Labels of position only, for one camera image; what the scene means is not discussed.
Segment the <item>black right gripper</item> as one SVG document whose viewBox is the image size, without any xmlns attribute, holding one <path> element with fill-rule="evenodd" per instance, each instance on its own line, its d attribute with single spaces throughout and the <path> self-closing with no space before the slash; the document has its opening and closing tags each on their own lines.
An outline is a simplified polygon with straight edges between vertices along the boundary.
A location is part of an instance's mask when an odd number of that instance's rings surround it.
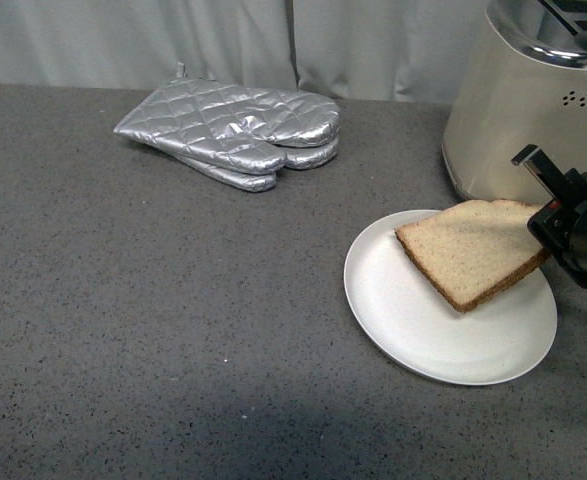
<svg viewBox="0 0 587 480">
<path fill-rule="evenodd" d="M 529 144 L 512 159 L 524 167 L 552 200 L 528 221 L 536 240 L 569 277 L 587 289 L 587 172 L 563 174 L 537 145 Z"/>
</svg>

